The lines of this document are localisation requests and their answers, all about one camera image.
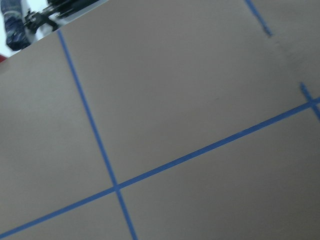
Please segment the black folded tripod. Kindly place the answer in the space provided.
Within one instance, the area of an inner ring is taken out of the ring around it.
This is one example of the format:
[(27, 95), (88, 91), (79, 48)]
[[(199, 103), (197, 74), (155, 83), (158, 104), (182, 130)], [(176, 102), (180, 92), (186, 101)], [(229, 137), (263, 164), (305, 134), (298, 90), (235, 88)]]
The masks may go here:
[(48, 0), (48, 6), (42, 11), (28, 9), (27, 15), (24, 17), (24, 26), (34, 35), (43, 25), (51, 26), (51, 31), (55, 32), (60, 28), (60, 25), (50, 16), (55, 15), (58, 20), (62, 20), (97, 2), (97, 0)]

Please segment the folded blue umbrella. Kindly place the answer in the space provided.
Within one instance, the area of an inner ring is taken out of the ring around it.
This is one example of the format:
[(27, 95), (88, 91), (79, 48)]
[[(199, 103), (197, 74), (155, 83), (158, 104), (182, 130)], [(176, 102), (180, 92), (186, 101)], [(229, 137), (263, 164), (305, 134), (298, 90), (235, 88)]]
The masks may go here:
[(4, 21), (5, 43), (12, 51), (20, 51), (31, 45), (23, 22), (21, 0), (1, 0), (0, 10)]

